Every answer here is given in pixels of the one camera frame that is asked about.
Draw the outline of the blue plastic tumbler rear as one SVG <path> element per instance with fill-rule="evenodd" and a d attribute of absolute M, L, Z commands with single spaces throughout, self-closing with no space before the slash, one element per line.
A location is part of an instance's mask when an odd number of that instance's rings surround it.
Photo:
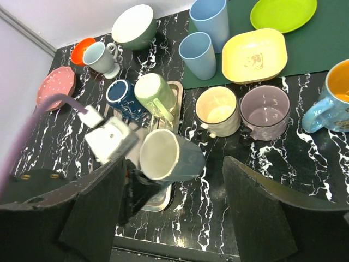
<path fill-rule="evenodd" d="M 197 0 L 189 10 L 198 31 L 207 33 L 215 53 L 221 53 L 230 39 L 226 0 Z"/>

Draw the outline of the large white bowl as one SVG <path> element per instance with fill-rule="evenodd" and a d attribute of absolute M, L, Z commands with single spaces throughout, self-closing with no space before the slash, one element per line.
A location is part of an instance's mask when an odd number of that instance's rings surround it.
<path fill-rule="evenodd" d="M 140 51 L 148 48 L 157 32 L 153 9 L 139 4 L 124 11 L 114 22 L 112 39 L 124 48 Z"/>

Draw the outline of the blue butterfly mug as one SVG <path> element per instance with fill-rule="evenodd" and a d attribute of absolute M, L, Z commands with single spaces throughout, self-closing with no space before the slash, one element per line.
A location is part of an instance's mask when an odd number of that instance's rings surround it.
<path fill-rule="evenodd" d="M 321 128 L 348 132 L 348 60 L 327 73 L 319 101 L 304 114 L 302 127 L 307 133 Z"/>

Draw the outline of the lilac purple mug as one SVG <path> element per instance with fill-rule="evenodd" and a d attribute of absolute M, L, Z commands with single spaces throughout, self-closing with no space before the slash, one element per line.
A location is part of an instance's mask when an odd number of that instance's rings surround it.
<path fill-rule="evenodd" d="M 249 90 L 239 102 L 244 124 L 239 142 L 244 146 L 254 141 L 271 141 L 286 130 L 291 102 L 288 94 L 279 87 L 262 85 Z"/>

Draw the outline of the lime green plate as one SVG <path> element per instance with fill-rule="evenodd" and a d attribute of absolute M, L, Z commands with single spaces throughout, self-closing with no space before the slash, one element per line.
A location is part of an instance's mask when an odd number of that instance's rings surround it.
<path fill-rule="evenodd" d="M 317 0 L 261 0 L 253 6 L 250 22 L 255 29 L 288 33 L 304 26 L 316 9 Z"/>

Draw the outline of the silver metal tray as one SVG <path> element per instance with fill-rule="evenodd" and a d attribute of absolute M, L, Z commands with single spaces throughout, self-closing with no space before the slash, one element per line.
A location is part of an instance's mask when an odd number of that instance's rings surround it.
<path fill-rule="evenodd" d="M 140 140 L 135 147 L 126 155 L 126 158 L 139 168 L 139 150 L 144 141 L 145 136 L 156 129 L 168 129 L 174 133 L 178 133 L 180 110 L 182 106 L 183 86 L 179 81 L 168 81 L 167 84 L 171 88 L 174 96 L 176 97 L 176 103 L 174 107 L 167 109 L 164 103 L 160 99 L 155 99 L 155 108 L 159 109 L 164 115 L 161 117 L 155 117 L 153 115 L 144 118 L 145 123 L 137 125 L 135 122 L 128 122 L 129 127 L 135 128 L 136 134 Z M 173 184 L 167 181 L 158 181 L 161 185 L 161 191 L 152 196 L 142 207 L 143 211 L 160 212 L 169 205 L 171 200 Z"/>

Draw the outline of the left aluminium frame post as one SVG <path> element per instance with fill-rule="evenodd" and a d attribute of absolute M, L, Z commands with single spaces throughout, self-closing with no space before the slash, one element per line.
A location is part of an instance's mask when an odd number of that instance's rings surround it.
<path fill-rule="evenodd" d="M 1 20 L 6 22 L 9 26 L 18 31 L 22 36 L 30 40 L 37 47 L 42 49 L 51 57 L 55 56 L 57 49 L 49 44 L 46 40 L 44 40 L 38 33 L 35 33 L 29 27 L 27 27 L 24 23 L 22 23 L 19 19 L 13 16 L 10 12 L 5 10 L 2 6 L 0 8 L 1 12 Z"/>

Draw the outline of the light blue footed cup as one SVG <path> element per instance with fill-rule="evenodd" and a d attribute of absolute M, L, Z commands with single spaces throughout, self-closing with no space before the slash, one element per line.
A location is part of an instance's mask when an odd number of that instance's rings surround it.
<path fill-rule="evenodd" d="M 95 42 L 87 48 L 83 54 L 83 62 L 107 79 L 113 79 L 120 71 L 120 65 L 116 61 L 118 49 L 116 44 Z"/>

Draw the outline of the grey blue mug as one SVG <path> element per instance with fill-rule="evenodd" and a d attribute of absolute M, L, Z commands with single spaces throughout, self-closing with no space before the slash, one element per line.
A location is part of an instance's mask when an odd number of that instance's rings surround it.
<path fill-rule="evenodd" d="M 168 129 L 150 132 L 140 149 L 144 175 L 156 181 L 189 181 L 201 173 L 205 158 L 200 147 Z"/>

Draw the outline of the cream white mug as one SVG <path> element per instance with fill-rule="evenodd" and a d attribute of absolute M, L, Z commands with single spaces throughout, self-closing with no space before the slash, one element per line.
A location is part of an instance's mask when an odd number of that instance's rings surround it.
<path fill-rule="evenodd" d="M 228 137 L 240 127 L 238 98 L 227 87 L 216 86 L 204 91 L 196 101 L 195 111 L 201 122 L 200 139 Z"/>

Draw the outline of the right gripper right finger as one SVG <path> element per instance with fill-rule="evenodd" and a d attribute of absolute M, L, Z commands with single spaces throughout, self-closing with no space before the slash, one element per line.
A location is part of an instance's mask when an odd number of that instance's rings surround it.
<path fill-rule="evenodd" d="M 231 156 L 222 173 L 241 261 L 348 261 L 348 205 L 308 196 Z"/>

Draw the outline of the pink dotted plate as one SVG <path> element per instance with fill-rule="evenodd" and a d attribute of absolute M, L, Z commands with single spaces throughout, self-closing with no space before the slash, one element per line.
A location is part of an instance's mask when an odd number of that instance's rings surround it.
<path fill-rule="evenodd" d="M 76 76 L 71 67 L 54 69 L 41 83 L 36 97 L 37 107 L 54 94 L 72 96 L 75 91 Z"/>

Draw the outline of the blue plastic tumbler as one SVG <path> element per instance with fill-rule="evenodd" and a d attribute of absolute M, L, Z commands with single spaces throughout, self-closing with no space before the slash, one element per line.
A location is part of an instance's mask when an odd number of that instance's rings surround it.
<path fill-rule="evenodd" d="M 195 32 L 179 45 L 179 55 L 190 71 L 200 80 L 209 80 L 216 73 L 216 57 L 210 36 Z"/>
<path fill-rule="evenodd" d="M 230 39 L 226 0 L 197 0 L 189 10 L 198 31 L 207 33 L 215 53 L 221 53 Z"/>

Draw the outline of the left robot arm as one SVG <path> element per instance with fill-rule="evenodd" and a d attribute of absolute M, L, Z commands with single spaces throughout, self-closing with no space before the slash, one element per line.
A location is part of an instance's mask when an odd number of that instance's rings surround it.
<path fill-rule="evenodd" d="M 164 189 L 158 182 L 145 177 L 129 159 L 117 225 L 124 226 L 145 206 L 151 197 Z M 1 204 L 24 202 L 37 195 L 58 189 L 71 181 L 50 169 L 34 169 L 18 176 L 12 175 L 1 195 Z"/>

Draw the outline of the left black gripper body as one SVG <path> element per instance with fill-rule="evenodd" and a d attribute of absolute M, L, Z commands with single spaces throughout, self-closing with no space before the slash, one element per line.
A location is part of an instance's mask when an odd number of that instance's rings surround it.
<path fill-rule="evenodd" d="M 126 165 L 128 183 L 124 185 L 119 209 L 120 224 L 127 224 L 151 197 L 165 189 L 165 184 L 160 184 L 147 178 L 142 171 L 136 169 L 132 161 L 127 160 Z"/>

